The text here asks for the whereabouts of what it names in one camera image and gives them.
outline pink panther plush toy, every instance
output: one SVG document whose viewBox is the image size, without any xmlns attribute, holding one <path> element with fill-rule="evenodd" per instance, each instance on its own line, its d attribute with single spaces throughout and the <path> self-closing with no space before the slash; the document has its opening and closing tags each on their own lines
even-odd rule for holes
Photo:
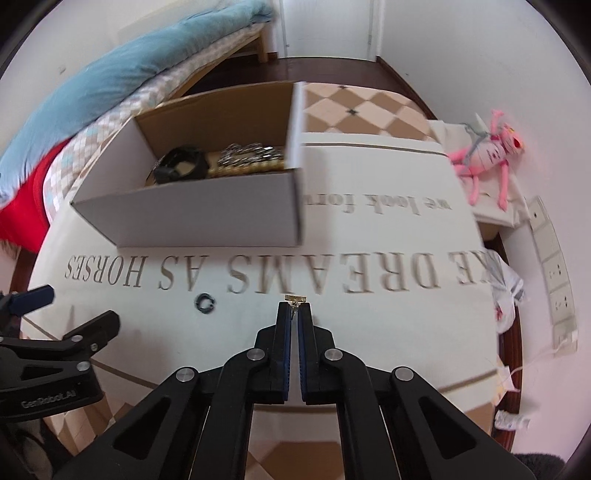
<svg viewBox="0 0 591 480">
<path fill-rule="evenodd" d="M 469 203 L 475 205 L 479 195 L 478 175 L 496 165 L 501 168 L 501 189 L 499 192 L 499 207 L 507 210 L 507 189 L 509 185 L 509 158 L 516 157 L 523 152 L 524 144 L 515 130 L 508 124 L 499 125 L 503 116 L 500 110 L 492 111 L 491 133 L 482 135 L 471 147 L 449 155 L 456 175 L 472 177 L 472 193 Z"/>
</svg>

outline wall socket panel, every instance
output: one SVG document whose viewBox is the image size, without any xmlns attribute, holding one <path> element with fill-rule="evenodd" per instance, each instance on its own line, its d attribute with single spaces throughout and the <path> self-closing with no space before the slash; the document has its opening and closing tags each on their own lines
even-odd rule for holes
<svg viewBox="0 0 591 480">
<path fill-rule="evenodd" d="M 560 347 L 556 356 L 575 353 L 578 347 L 576 311 L 558 237 L 539 196 L 529 202 L 528 208 L 534 243 L 542 264 L 550 302 L 553 349 Z"/>
</svg>

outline black rubber ring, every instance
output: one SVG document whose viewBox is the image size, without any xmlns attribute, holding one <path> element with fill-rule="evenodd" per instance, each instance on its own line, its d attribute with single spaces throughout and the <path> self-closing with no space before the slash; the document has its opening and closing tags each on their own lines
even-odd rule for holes
<svg viewBox="0 0 591 480">
<path fill-rule="evenodd" d="M 210 301 L 207 307 L 201 306 L 204 300 Z M 209 293 L 202 293 L 195 299 L 195 306 L 197 307 L 197 310 L 199 310 L 201 313 L 208 314 L 211 313 L 213 309 L 216 307 L 216 300 Z"/>
</svg>

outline wooden bed frame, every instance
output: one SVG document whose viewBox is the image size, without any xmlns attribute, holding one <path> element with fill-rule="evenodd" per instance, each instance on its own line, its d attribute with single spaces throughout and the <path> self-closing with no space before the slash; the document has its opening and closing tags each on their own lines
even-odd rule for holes
<svg viewBox="0 0 591 480">
<path fill-rule="evenodd" d="M 221 64 L 224 60 L 228 59 L 232 55 L 240 52 L 244 53 L 256 53 L 259 63 L 267 63 L 269 61 L 269 55 L 267 54 L 267 48 L 265 43 L 265 28 L 263 28 L 257 34 L 246 38 L 243 42 L 238 44 L 236 47 L 226 52 L 221 57 L 211 61 L 207 65 L 199 68 L 193 74 L 185 80 L 185 82 L 179 86 L 169 97 L 168 100 L 174 100 L 175 98 L 181 98 L 187 93 L 193 85 L 201 80 L 205 75 L 211 72 L 215 67 Z"/>
</svg>

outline open cardboard box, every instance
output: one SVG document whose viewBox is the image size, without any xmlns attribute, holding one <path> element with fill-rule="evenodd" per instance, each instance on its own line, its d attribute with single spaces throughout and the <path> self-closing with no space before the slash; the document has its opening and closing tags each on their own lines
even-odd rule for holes
<svg viewBox="0 0 591 480">
<path fill-rule="evenodd" d="M 131 118 L 109 141 L 72 200 L 118 247 L 295 247 L 301 244 L 298 169 L 302 83 L 214 90 Z M 195 145 L 281 147 L 285 170 L 145 186 L 159 158 Z"/>
</svg>

